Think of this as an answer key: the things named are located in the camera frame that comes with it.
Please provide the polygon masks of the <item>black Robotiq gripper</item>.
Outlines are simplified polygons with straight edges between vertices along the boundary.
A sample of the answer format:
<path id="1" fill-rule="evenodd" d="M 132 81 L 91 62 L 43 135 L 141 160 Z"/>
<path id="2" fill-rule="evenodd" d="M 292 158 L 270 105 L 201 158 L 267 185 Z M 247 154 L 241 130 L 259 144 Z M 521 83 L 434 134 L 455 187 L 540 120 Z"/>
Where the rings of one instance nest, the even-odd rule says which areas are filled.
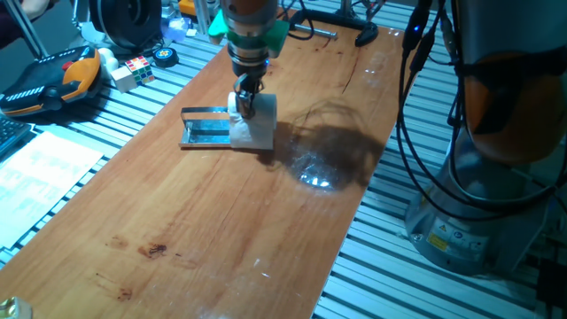
<path id="1" fill-rule="evenodd" d="M 237 77 L 233 85 L 236 109 L 246 119 L 251 119 L 255 115 L 253 101 L 255 95 L 263 90 L 262 78 L 267 73 L 268 65 L 268 59 L 262 60 L 255 66 L 232 62 L 232 70 Z"/>

